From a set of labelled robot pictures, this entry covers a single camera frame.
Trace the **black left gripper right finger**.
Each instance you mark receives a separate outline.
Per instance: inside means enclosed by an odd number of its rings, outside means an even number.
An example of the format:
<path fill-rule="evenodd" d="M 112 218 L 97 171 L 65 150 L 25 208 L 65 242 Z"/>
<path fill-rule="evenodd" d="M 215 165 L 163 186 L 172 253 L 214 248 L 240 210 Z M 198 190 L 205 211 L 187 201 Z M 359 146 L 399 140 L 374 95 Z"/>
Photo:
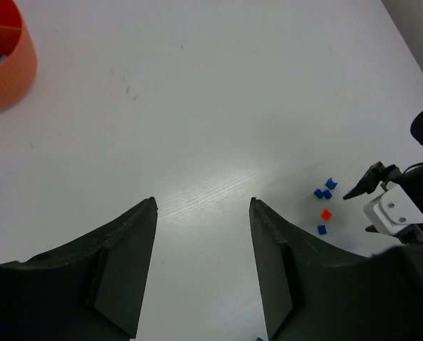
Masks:
<path fill-rule="evenodd" d="M 423 340 L 423 246 L 364 257 L 249 207 L 269 340 Z"/>

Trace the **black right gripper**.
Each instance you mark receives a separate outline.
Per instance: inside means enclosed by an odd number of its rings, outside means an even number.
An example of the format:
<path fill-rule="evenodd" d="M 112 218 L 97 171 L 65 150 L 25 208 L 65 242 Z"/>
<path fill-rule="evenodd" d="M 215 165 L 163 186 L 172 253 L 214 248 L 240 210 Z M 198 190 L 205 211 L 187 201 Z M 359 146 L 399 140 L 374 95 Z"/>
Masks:
<path fill-rule="evenodd" d="M 423 111 L 412 122 L 410 133 L 423 147 Z M 385 179 L 387 169 L 390 170 L 389 181 L 400 185 L 413 203 L 423 211 L 423 162 L 412 165 L 403 172 L 395 165 L 387 168 L 381 162 L 374 163 L 357 182 L 356 186 L 343 196 L 343 199 L 350 200 L 362 194 L 373 193 L 379 183 Z"/>

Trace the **small orange lego piece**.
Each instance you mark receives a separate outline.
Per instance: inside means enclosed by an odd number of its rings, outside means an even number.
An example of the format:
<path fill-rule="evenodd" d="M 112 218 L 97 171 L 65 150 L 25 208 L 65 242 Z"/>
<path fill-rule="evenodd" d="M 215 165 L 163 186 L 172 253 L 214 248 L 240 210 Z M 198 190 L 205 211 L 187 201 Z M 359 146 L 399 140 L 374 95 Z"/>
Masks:
<path fill-rule="evenodd" d="M 329 210 L 324 209 L 322 210 L 320 216 L 325 222 L 328 222 L 332 218 L 332 213 Z"/>

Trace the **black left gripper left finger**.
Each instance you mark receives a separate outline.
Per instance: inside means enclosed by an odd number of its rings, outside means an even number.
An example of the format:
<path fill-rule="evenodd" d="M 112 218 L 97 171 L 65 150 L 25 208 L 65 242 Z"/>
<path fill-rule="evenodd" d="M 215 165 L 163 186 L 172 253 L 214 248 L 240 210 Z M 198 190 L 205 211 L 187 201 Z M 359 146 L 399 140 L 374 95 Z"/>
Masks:
<path fill-rule="evenodd" d="M 0 340 L 131 340 L 138 330 L 158 206 L 25 262 L 0 264 Z"/>

